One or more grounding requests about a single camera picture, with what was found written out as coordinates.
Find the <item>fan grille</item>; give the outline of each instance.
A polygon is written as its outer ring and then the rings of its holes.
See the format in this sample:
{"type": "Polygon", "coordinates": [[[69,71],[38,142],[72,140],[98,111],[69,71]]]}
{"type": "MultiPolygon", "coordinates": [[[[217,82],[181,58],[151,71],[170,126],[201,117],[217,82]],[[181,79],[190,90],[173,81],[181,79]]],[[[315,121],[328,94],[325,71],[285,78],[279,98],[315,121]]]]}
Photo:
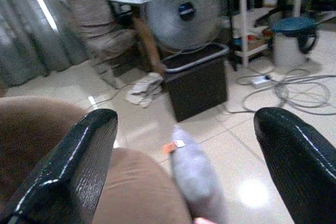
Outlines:
{"type": "Polygon", "coordinates": [[[195,50],[214,40],[225,14],[226,0],[153,0],[141,8],[159,46],[172,52],[195,50]],[[183,18],[181,6],[192,6],[192,15],[183,18]]]}

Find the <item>white cloth on floor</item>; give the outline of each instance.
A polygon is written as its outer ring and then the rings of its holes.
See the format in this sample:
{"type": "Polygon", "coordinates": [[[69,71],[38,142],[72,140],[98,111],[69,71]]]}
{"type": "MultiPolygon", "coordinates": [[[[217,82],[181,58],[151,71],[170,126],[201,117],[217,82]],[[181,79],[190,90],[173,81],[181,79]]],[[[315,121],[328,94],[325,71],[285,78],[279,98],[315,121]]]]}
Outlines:
{"type": "Polygon", "coordinates": [[[127,92],[126,100],[133,104],[140,105],[142,108],[147,108],[154,97],[161,93],[162,88],[160,84],[162,81],[163,78],[159,73],[149,73],[127,92]]]}

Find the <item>teal bucket lid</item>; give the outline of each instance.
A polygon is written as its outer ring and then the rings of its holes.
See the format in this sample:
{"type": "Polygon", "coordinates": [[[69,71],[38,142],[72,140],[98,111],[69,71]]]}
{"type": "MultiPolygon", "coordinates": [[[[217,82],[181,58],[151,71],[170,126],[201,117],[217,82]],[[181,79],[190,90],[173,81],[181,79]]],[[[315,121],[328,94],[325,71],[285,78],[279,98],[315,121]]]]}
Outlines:
{"type": "Polygon", "coordinates": [[[284,35],[297,35],[303,31],[310,30],[316,27],[316,20],[306,17],[284,18],[277,21],[272,31],[282,33],[284,35]]]}

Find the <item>black storage bin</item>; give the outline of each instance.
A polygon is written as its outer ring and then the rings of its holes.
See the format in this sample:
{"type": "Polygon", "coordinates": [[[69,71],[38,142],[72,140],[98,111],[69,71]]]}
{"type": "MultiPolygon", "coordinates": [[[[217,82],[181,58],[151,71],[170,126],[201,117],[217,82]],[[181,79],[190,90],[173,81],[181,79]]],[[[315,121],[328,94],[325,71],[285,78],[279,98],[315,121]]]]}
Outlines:
{"type": "Polygon", "coordinates": [[[211,43],[191,54],[162,61],[164,81],[178,122],[226,101],[225,45],[211,43]]]}

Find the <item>tiled floor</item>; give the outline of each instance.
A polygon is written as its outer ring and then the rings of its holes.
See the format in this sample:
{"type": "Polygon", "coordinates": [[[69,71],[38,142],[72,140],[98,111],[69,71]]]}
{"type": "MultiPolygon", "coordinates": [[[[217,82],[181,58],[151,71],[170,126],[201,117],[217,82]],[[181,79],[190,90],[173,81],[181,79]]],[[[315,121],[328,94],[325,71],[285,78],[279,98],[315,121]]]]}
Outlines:
{"type": "MultiPolygon", "coordinates": [[[[336,33],[321,31],[320,35],[320,41],[310,55],[312,60],[301,67],[309,69],[313,74],[336,74],[336,33]]],[[[271,68],[265,60],[255,61],[251,67],[258,71],[271,68]]],[[[276,69],[271,75],[275,79],[281,79],[285,72],[285,69],[276,69]]],[[[253,72],[242,67],[238,72],[233,72],[227,65],[229,98],[224,105],[228,109],[241,110],[240,102],[243,97],[255,91],[253,87],[236,84],[239,77],[249,74],[253,72]]],[[[143,75],[142,71],[133,69],[124,74],[121,80],[124,83],[133,83],[143,75]]],[[[320,82],[331,90],[331,103],[334,106],[311,111],[335,112],[336,80],[320,82]]],[[[115,95],[116,90],[100,80],[88,62],[84,62],[63,72],[52,73],[46,78],[40,77],[20,87],[11,88],[7,95],[45,95],[69,101],[88,110],[114,109],[119,114],[116,146],[147,153],[170,172],[168,156],[162,152],[162,146],[170,141],[173,125],[177,123],[169,96],[164,93],[147,109],[142,109],[124,100],[129,88],[121,90],[113,100],[102,102],[115,95]],[[92,99],[99,104],[91,106],[92,99]]],[[[320,92],[319,87],[312,84],[291,89],[297,92],[296,98],[303,99],[314,99],[314,96],[300,92],[320,92]]],[[[258,94],[247,101],[247,105],[254,109],[277,103],[278,99],[271,91],[258,94]]],[[[336,116],[311,115],[288,105],[285,108],[312,124],[336,146],[336,116]]],[[[217,169],[224,187],[228,224],[293,223],[268,173],[254,134],[253,114],[229,114],[222,106],[217,106],[179,125],[201,144],[217,169]]]]}

